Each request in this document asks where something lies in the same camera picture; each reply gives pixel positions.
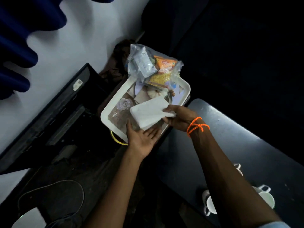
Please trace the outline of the person's right hand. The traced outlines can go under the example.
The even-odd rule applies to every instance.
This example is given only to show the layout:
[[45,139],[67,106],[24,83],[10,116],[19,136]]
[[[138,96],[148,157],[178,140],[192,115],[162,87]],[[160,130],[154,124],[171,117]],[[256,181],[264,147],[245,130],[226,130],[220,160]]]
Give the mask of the person's right hand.
[[197,123],[202,124],[202,119],[198,119],[198,114],[187,107],[182,106],[182,113],[176,114],[174,118],[164,117],[163,120],[169,126],[186,132],[189,125],[192,123],[194,119],[197,119]]

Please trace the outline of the person's left hand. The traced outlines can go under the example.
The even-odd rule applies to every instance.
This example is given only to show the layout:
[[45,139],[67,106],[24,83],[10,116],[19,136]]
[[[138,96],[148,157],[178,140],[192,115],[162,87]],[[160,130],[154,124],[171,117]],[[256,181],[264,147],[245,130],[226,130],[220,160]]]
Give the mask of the person's left hand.
[[127,153],[137,162],[142,162],[159,140],[162,130],[160,127],[153,126],[146,131],[140,129],[135,132],[134,140],[128,141]]

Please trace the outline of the white paper napkin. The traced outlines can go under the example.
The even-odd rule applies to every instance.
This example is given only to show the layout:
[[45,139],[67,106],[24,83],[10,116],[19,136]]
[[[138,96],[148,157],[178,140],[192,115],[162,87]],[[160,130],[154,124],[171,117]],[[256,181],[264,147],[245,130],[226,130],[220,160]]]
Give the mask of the white paper napkin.
[[161,96],[146,102],[140,103],[130,108],[130,113],[140,129],[147,130],[164,117],[174,118],[176,113],[173,111],[164,112],[169,103]]

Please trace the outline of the person's left forearm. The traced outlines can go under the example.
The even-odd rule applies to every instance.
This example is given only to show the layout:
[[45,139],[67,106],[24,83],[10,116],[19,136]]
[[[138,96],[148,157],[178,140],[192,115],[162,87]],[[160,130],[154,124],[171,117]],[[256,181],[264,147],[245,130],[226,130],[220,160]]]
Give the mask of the person's left forearm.
[[128,203],[143,156],[129,147],[102,200],[83,228],[123,228]]

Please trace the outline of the person's right forearm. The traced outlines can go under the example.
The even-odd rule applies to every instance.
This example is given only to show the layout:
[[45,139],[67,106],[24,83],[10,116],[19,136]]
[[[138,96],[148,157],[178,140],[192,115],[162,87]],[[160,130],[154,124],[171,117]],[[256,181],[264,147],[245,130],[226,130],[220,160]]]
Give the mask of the person's right forearm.
[[257,228],[281,219],[239,173],[209,129],[190,133],[222,227]]

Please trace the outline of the white garlic bulb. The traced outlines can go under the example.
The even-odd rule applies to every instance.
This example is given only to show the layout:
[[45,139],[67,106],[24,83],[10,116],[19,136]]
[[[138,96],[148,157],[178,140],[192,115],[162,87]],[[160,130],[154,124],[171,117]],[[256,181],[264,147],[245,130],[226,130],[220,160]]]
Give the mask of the white garlic bulb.
[[151,99],[157,98],[159,96],[165,98],[168,95],[168,89],[157,89],[154,87],[147,87],[147,94]]

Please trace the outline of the white plastic tray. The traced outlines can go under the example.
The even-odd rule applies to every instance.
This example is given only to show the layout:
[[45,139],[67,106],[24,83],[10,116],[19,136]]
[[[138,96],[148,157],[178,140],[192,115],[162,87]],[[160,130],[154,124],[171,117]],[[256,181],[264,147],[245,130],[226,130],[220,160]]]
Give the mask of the white plastic tray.
[[127,76],[110,92],[110,95],[103,101],[99,107],[101,122],[109,128],[110,135],[115,142],[121,145],[127,145],[126,123],[127,116],[131,117],[131,121],[135,122],[130,114],[130,110],[120,111],[116,104],[122,98],[128,98],[132,101],[132,106],[135,104],[134,95],[129,94],[129,91],[134,92],[135,81]]

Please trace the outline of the yellow snack packet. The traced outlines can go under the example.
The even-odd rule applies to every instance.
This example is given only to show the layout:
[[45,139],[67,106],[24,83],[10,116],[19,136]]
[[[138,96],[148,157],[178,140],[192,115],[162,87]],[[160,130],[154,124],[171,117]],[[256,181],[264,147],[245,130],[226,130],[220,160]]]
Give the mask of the yellow snack packet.
[[149,77],[147,84],[166,88],[169,86],[171,80],[171,73],[155,73]]

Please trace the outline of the white plate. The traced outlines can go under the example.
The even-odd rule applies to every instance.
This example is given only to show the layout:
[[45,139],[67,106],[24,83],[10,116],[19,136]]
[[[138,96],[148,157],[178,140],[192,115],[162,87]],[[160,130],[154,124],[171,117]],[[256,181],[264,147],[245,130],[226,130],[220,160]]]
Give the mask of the white plate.
[[142,83],[135,83],[134,85],[134,94],[135,97],[139,94],[139,92],[143,89],[146,88],[147,86],[142,84]]

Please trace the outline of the orange snack packet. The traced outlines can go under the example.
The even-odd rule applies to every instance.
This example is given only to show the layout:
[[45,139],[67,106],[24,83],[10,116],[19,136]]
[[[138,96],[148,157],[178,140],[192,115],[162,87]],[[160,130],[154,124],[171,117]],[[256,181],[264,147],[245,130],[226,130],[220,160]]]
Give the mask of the orange snack packet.
[[175,65],[177,64],[176,60],[164,58],[154,55],[155,66],[159,70],[159,73],[170,73]]

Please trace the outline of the white sachet packet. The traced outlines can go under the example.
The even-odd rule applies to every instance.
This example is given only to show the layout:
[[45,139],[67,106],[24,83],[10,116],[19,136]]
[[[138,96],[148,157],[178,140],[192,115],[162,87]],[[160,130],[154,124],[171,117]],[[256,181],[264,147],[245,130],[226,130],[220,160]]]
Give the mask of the white sachet packet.
[[144,78],[148,78],[157,72],[157,68],[149,56],[146,47],[142,47],[133,56],[137,69],[140,71]]

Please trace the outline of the clear plastic bag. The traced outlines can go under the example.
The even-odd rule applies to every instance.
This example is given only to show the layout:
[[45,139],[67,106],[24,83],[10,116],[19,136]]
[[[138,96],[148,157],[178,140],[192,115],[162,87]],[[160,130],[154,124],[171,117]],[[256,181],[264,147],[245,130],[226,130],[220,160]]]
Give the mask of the clear plastic bag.
[[172,90],[184,64],[148,46],[131,44],[126,66],[132,81],[160,90]]

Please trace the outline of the brown cloth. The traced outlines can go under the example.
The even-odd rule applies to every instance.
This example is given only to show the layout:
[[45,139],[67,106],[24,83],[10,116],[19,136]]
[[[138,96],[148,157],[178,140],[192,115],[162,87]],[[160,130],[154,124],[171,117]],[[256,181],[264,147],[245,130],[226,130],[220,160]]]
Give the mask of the brown cloth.
[[99,73],[103,80],[107,83],[118,83],[126,76],[125,65],[130,54],[130,46],[134,43],[133,39],[124,39],[116,44],[107,64]]

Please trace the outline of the blue curtain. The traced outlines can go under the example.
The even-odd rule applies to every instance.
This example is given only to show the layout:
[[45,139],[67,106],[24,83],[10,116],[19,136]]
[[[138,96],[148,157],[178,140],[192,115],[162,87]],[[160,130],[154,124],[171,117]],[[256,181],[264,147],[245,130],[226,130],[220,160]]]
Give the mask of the blue curtain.
[[35,31],[59,30],[66,25],[62,1],[0,0],[0,100],[14,91],[29,90],[29,80],[3,63],[10,61],[21,68],[37,64],[38,55],[28,46],[27,38]]

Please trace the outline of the light blue sleeve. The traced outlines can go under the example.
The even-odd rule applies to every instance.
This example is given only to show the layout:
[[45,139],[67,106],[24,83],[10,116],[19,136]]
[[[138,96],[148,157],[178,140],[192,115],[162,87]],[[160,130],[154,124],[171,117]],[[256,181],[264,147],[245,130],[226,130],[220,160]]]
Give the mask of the light blue sleeve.
[[261,225],[257,228],[291,228],[288,224],[282,221],[270,222],[264,225]]

